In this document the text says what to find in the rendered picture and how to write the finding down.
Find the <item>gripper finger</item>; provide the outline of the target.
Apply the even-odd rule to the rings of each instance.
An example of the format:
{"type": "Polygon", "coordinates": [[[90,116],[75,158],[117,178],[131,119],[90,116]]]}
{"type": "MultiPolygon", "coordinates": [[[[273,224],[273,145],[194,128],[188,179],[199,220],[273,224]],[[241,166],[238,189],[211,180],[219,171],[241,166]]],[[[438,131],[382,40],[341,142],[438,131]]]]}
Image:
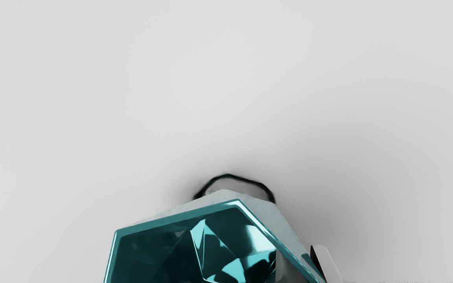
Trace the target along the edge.
{"type": "Polygon", "coordinates": [[[325,246],[311,245],[310,257],[316,267],[318,267],[326,283],[345,283],[329,250],[325,246]]]}

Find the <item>teal faceted mug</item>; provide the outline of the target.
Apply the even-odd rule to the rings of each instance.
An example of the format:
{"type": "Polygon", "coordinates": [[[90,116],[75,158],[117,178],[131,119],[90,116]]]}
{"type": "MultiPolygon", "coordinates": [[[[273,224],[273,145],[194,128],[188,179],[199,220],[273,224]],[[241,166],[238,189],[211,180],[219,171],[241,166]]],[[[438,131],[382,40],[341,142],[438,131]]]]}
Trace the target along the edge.
{"type": "Polygon", "coordinates": [[[276,204],[223,189],[118,229],[103,283],[328,283],[276,204]]]}

